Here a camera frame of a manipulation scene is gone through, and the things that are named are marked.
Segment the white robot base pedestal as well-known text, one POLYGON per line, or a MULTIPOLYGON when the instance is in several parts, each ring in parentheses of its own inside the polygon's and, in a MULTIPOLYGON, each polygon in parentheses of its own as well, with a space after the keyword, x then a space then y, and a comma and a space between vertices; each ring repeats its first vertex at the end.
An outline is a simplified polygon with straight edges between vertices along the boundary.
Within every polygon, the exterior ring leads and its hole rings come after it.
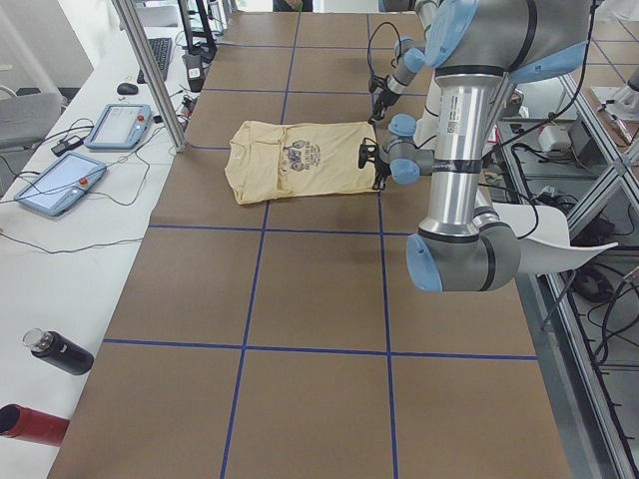
POLYGON ((390 155, 394 181, 401 185, 416 182, 433 173, 476 174, 479 171, 474 148, 473 94, 467 78, 440 76, 432 83, 440 89, 440 111, 412 121, 416 132, 390 155))

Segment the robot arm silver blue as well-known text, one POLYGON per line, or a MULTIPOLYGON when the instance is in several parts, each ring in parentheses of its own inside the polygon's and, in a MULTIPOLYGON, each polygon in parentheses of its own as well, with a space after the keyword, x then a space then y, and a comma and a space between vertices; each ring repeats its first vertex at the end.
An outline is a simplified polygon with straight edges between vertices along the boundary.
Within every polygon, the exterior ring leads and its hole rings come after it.
POLYGON ((398 29, 390 21, 380 23, 368 38, 366 61, 369 69, 368 91, 377 93, 368 119, 370 124, 375 124, 385 117, 386 111, 395 105, 397 100, 410 85, 415 76, 425 66, 425 46, 428 31, 433 23, 436 10, 440 1, 378 1, 378 10, 381 13, 397 13, 413 11, 420 20, 423 29, 423 39, 413 40, 409 36, 400 36, 398 29), (378 32, 384 26, 390 26, 396 36, 393 47, 393 59, 390 74, 382 77, 377 75, 372 67, 371 43, 378 32))
POLYGON ((439 90, 432 151, 418 144, 419 120, 395 116, 388 139, 362 163, 407 185, 430 176, 426 217, 406 243, 413 283, 425 291, 486 291, 510 282, 520 265, 512 228, 485 200, 478 181, 483 149, 517 85, 568 74, 587 57, 593 1, 410 1, 423 40, 400 39, 395 67, 372 77, 371 119, 382 119, 413 78, 431 69, 439 90))

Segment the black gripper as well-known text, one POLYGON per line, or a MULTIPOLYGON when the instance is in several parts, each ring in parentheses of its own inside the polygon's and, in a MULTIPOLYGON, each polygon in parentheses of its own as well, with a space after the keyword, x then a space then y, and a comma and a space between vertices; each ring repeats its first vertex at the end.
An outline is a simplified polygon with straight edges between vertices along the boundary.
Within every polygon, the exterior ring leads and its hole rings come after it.
POLYGON ((373 161, 375 177, 372 185, 374 191, 384 191, 386 179, 391 175, 389 164, 381 159, 373 161))
POLYGON ((396 92, 388 88, 383 88, 375 100, 373 112, 371 113, 368 122, 370 124, 375 124, 380 121, 381 113, 385 113, 388 108, 394 106, 398 99, 399 95, 396 92))

